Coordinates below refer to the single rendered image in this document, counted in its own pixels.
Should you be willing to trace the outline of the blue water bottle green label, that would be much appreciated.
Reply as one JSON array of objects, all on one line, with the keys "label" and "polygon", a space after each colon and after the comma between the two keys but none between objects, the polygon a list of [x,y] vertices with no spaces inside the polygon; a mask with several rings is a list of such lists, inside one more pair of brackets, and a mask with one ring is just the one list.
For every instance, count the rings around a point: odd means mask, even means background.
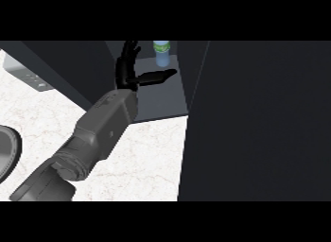
[{"label": "blue water bottle green label", "polygon": [[170,41],[155,41],[153,50],[156,54],[156,64],[167,67],[170,64]]}]

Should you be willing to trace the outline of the dark grey cabinet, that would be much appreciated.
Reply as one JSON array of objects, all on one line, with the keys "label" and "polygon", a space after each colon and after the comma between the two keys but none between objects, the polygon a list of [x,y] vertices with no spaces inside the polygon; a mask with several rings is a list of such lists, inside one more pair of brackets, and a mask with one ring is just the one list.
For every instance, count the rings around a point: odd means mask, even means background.
[{"label": "dark grey cabinet", "polygon": [[[208,44],[170,43],[168,67],[177,74],[165,83],[139,88],[137,122],[189,114]],[[122,41],[0,41],[6,53],[83,109],[115,88],[122,45]]]}]

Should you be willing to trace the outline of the dark grey cabinet door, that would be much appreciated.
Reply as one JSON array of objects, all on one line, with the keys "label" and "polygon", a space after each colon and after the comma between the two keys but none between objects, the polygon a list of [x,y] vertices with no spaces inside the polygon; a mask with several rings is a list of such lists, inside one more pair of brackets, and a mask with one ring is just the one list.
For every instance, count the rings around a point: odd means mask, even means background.
[{"label": "dark grey cabinet door", "polygon": [[214,42],[182,200],[331,200],[331,42]]}]

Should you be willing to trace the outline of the pale grey appliance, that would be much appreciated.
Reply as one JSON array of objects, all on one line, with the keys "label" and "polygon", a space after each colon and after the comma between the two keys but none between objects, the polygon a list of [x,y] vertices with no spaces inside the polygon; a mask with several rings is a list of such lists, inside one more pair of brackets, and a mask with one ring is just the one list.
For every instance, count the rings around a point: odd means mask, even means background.
[{"label": "pale grey appliance", "polygon": [[38,92],[53,90],[53,86],[10,55],[6,55],[3,67],[13,77],[28,84]]}]

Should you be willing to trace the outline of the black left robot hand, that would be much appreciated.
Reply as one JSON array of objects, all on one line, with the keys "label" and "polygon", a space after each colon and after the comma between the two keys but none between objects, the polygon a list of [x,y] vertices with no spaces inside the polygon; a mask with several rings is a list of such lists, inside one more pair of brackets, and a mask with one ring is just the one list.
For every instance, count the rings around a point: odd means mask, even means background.
[{"label": "black left robot hand", "polygon": [[140,86],[162,84],[176,74],[176,69],[143,73],[136,76],[136,59],[140,52],[139,42],[127,41],[122,45],[121,56],[115,61],[115,88],[134,92]]}]

